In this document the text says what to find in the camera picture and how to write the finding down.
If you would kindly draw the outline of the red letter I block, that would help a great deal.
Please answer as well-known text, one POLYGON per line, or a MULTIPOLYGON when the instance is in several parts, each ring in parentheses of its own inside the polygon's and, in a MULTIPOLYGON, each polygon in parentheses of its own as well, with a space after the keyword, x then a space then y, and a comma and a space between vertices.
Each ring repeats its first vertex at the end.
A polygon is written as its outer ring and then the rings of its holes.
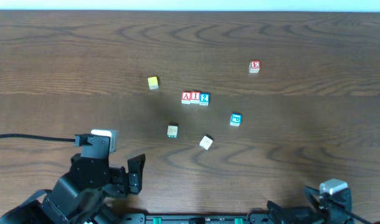
POLYGON ((201 96, 200 91, 192 91, 191 92, 191 98, 190 98, 191 104, 199 104, 200 96, 201 96))

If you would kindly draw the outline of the red letter A block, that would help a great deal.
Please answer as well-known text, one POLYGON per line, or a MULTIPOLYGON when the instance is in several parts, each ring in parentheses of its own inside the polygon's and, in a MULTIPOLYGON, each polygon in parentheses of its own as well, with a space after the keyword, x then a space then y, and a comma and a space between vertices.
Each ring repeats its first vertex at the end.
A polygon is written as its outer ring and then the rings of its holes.
POLYGON ((183 91, 181 93, 181 103, 189 105, 191 104, 191 92, 190 91, 183 91))

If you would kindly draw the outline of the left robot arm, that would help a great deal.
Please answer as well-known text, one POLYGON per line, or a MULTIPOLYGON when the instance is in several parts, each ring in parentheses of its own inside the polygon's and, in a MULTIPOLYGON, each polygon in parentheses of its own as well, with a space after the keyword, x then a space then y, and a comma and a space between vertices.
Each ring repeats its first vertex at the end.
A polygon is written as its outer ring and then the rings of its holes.
POLYGON ((128 159, 127 167, 110 167, 113 139, 77 134, 71 140, 82 151, 54 188, 35 191, 0 217, 0 223, 128 223, 105 205, 106 198, 125 199, 142 190, 146 156, 128 159))

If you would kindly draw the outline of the blue number 2 block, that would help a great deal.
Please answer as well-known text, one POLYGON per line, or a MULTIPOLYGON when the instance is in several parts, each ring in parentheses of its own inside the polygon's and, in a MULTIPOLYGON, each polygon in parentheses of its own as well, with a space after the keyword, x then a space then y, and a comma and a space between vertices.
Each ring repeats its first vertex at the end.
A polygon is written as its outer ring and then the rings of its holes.
POLYGON ((199 99, 199 105, 208 106, 210 102, 210 94, 209 93, 201 93, 199 99))

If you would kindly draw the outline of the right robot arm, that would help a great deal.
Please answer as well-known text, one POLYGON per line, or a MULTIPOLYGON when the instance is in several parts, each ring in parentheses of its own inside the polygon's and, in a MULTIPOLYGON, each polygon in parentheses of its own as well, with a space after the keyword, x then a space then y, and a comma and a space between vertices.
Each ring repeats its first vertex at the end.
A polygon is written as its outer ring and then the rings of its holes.
POLYGON ((351 216, 351 189, 345 188, 331 194, 305 187, 304 194, 312 207, 283 208, 268 201, 267 208, 271 221, 282 224, 354 223, 355 218, 351 216))

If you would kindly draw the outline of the white block green side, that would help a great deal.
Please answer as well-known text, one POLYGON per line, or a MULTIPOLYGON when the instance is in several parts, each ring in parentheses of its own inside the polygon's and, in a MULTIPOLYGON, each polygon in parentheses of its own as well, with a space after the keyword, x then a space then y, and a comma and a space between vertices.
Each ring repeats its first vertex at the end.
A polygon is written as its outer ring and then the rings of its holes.
POLYGON ((169 125, 167 130, 167 136, 169 138, 177 138, 178 137, 178 126, 169 125))

